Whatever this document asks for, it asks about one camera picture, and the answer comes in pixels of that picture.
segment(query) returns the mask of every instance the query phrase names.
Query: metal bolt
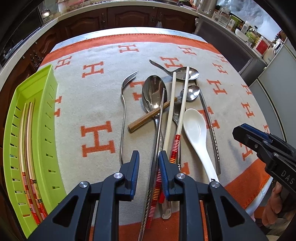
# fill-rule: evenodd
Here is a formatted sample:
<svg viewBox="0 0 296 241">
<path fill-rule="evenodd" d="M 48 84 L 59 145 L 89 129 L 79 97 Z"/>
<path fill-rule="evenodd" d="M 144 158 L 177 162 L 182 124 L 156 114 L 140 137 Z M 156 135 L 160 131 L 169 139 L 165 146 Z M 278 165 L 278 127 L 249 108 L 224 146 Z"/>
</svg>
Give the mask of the metal bolt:
<svg viewBox="0 0 296 241">
<path fill-rule="evenodd" d="M 117 172 L 117 173 L 115 173 L 114 175 L 113 175 L 116 179 L 120 179 L 120 178 L 122 178 L 122 173 L 120 173 L 120 172 Z"/>
<path fill-rule="evenodd" d="M 218 183 L 218 182 L 216 182 L 216 181 L 212 181 L 212 182 L 211 182 L 211 186 L 212 186 L 213 188 L 218 188 L 218 187 L 220 186 L 220 183 Z"/>
<path fill-rule="evenodd" d="M 81 183 L 79 183 L 79 187 L 81 187 L 81 188 L 86 188 L 87 185 L 88 185 L 88 182 L 86 182 L 86 181 L 82 181 Z"/>
<path fill-rule="evenodd" d="M 178 173 L 177 174 L 178 179 L 184 179 L 185 177 L 186 177 L 186 175 L 184 173 Z"/>
</svg>

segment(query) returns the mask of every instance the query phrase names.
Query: green plastic basket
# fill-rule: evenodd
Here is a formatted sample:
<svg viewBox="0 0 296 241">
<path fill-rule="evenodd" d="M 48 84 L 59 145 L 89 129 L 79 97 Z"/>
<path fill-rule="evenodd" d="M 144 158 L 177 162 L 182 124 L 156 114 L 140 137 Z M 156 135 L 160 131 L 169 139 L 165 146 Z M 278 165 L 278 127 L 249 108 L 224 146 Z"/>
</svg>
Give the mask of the green plastic basket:
<svg viewBox="0 0 296 241">
<path fill-rule="evenodd" d="M 33 163 L 39 192 L 47 213 L 66 196 L 59 171 L 54 136 L 57 81 L 49 65 L 21 83 L 10 103 L 4 131 L 3 163 L 7 192 L 26 237 L 37 227 L 22 183 L 18 153 L 20 118 L 25 103 L 35 106 L 32 122 Z"/>
</svg>

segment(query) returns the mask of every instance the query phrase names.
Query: small spoon with wooden handle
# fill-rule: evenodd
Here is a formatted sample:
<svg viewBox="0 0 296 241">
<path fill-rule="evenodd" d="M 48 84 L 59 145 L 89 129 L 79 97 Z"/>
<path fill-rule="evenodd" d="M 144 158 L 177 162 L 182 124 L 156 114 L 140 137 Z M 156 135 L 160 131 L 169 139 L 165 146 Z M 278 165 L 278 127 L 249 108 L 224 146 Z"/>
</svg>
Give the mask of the small spoon with wooden handle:
<svg viewBox="0 0 296 241">
<path fill-rule="evenodd" d="M 175 97 L 175 102 L 182 99 L 183 92 L 184 92 L 184 89 L 181 90 L 180 95 L 178 97 Z M 199 93 L 200 93 L 200 88 L 197 85 L 188 86 L 186 101 L 195 100 L 196 97 L 198 97 Z M 165 109 L 165 108 L 169 107 L 169 105 L 170 105 L 170 101 L 167 101 L 166 103 L 164 103 L 163 108 Z M 136 129 L 138 129 L 139 127 L 144 125 L 152 117 L 159 114 L 159 110 L 160 110 L 160 107 L 154 109 L 153 111 L 148 112 L 144 116 L 142 116 L 139 119 L 135 120 L 133 123 L 129 124 L 128 125 L 128 131 L 130 133 L 133 133 Z"/>
</svg>

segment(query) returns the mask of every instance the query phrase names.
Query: cabinet door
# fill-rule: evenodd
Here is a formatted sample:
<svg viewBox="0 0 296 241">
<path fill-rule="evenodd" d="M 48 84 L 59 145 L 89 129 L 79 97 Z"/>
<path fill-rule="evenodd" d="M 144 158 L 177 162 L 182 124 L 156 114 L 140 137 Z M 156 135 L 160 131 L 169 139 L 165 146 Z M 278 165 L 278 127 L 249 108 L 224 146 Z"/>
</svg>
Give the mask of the cabinet door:
<svg viewBox="0 0 296 241">
<path fill-rule="evenodd" d="M 12 99 L 12 96 L 15 92 L 17 86 L 22 83 L 25 79 L 36 72 L 34 65 L 30 59 L 32 50 L 24 54 L 24 58 L 21 58 L 16 66 L 13 68 L 12 72 L 5 81 L 1 92 L 0 92 L 0 147 L 3 147 L 3 137 L 4 137 L 4 128 L 6 123 L 6 117 L 9 109 L 9 105 Z"/>
<path fill-rule="evenodd" d="M 110 7 L 108 8 L 108 27 L 155 27 L 156 15 L 155 7 Z"/>
<path fill-rule="evenodd" d="M 60 31 L 58 27 L 52 27 L 43 34 L 31 48 L 38 56 L 44 58 L 50 53 L 53 47 L 61 41 Z"/>
<path fill-rule="evenodd" d="M 62 41 L 107 28 L 107 9 L 81 13 L 60 22 Z"/>
<path fill-rule="evenodd" d="M 195 18 L 194 15 L 189 13 L 158 8 L 156 20 L 162 23 L 163 28 L 193 33 L 195 31 Z"/>
</svg>

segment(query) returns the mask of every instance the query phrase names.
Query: tablecloth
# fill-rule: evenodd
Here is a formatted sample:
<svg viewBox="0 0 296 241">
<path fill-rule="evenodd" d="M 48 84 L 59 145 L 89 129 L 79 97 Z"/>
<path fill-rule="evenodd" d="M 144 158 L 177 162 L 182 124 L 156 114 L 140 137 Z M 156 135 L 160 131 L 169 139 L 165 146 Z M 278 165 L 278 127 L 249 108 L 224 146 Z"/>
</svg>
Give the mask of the tablecloth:
<svg viewBox="0 0 296 241">
<path fill-rule="evenodd" d="M 124 97 L 127 124 L 145 114 L 141 89 L 150 75 L 165 82 L 170 96 L 172 78 L 149 63 L 149 59 L 169 71 L 182 66 L 200 72 L 198 84 L 210 112 L 221 161 L 220 183 L 246 208 L 259 194 L 269 176 L 256 153 L 235 141 L 234 127 L 248 123 L 269 131 L 251 91 L 231 64 L 211 45 L 195 39 L 168 34 L 120 34 L 87 39 L 59 48 L 46 56 L 42 66 L 52 64 L 58 82 L 55 136 L 59 167 L 66 192 L 80 181 L 96 183 L 120 168 L 119 145 L 123 118 L 120 89 L 123 79 L 134 71 L 136 78 L 127 85 Z M 184 87 L 177 82 L 176 96 Z M 205 117 L 199 98 L 186 103 Z M 168 110 L 164 113 L 166 123 Z M 172 125 L 168 153 L 176 133 Z M 134 133 L 125 130 L 123 160 L 133 150 L 140 152 L 136 195 L 132 202 L 121 202 L 120 240 L 137 240 L 142 219 L 155 126 L 150 121 Z M 208 183 L 207 176 L 185 133 L 182 132 L 182 169 L 196 181 Z M 207 149 L 214 163 L 209 132 Z M 158 210 L 143 240 L 178 240 L 178 203 L 168 220 Z"/>
</svg>

